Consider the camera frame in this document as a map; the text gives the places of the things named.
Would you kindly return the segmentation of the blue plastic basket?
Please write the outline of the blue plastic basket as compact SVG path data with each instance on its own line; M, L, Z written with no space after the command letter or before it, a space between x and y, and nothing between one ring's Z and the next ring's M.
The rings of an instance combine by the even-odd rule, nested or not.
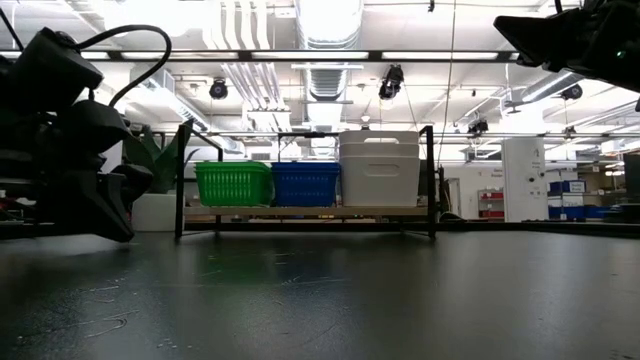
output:
M334 171L340 165L334 162L275 162L271 164L278 171Z
M331 207L338 170L273 170L275 202L280 207Z
M333 163L276 163L273 172L280 173L339 173L340 165Z

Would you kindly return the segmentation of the black table mat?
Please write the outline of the black table mat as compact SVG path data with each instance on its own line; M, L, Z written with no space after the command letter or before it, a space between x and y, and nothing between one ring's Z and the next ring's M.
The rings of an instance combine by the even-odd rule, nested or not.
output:
M0 360L640 360L640 241L141 233L0 243Z

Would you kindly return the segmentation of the white square pillar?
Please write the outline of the white square pillar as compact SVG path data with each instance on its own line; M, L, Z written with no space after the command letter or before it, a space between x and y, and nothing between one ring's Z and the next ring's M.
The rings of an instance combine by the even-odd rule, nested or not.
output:
M502 167L505 221L547 220L548 183L543 139L505 139Z

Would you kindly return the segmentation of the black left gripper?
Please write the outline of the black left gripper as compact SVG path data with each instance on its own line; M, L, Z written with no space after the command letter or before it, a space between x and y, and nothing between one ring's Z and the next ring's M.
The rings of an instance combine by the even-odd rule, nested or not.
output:
M94 100L82 100L54 115L36 113L31 155L43 173L69 169L98 171L101 154L129 136L119 112ZM124 203L133 203L153 182L144 166L121 164L112 174L66 172L49 184L49 215L65 230L129 242L134 231Z

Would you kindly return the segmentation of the blue labelled storage box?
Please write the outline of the blue labelled storage box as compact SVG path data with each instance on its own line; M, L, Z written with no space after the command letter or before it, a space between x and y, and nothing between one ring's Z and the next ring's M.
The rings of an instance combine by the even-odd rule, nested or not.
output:
M584 180L562 180L551 182L549 184L549 192L554 196L565 193L582 194L586 192L586 182Z

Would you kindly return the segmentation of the white plastic handled bin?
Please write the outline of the white plastic handled bin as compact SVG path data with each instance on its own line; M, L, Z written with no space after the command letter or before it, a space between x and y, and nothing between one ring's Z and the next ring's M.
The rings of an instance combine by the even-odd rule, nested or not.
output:
M340 158L345 207L416 207L420 159L414 156Z

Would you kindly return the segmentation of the rack with red boxes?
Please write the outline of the rack with red boxes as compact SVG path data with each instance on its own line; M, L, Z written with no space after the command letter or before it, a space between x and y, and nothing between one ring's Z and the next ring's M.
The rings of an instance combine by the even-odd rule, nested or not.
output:
M478 216L480 219L503 220L505 218L504 192L502 188L478 191Z

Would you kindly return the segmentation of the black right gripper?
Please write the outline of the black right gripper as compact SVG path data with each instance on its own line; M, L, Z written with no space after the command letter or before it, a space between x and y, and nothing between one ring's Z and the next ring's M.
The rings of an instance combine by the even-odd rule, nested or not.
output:
M569 9L563 0L553 0L554 16L561 20L558 43L555 45L555 58L552 71L568 71L589 79L604 80L601 70L586 65L584 56L587 48L601 27L602 7L608 0L579 0L578 7ZM526 67L539 67L550 52L554 21L548 18L497 16L494 28L519 53L516 62Z

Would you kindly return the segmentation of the blue storage crate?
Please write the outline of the blue storage crate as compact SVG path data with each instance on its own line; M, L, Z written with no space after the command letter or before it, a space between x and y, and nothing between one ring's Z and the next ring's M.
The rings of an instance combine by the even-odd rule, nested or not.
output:
M568 207L548 207L550 219L604 219L612 210L611 206L568 206Z

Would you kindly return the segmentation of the black monitor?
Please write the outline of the black monitor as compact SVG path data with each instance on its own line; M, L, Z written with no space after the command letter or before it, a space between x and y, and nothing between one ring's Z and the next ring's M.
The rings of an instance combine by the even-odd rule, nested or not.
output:
M624 154L623 162L627 198L640 203L640 154Z

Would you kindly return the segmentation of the artificial green succulent plant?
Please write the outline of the artificial green succulent plant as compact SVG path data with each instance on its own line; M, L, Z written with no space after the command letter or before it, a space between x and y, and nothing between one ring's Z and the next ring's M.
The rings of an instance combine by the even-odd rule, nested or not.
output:
M174 188L177 177L178 135L164 148L153 139L148 126L142 128L142 137L129 135L123 142L125 157L133 165L146 168L153 176L147 188L149 193L166 194Z

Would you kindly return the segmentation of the silver ventilation duct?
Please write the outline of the silver ventilation duct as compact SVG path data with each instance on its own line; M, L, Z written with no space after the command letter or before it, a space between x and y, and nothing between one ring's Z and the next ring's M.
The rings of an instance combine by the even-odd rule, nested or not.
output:
M354 50L359 46L364 0L294 0L298 47L304 50ZM306 70L309 95L316 101L338 100L347 70Z

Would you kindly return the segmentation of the white round plant pot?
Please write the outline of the white round plant pot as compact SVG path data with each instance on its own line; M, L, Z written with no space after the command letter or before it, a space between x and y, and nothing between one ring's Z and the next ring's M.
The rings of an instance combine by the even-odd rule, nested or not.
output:
M136 232L173 232L176 195L145 193L132 207L131 222Z

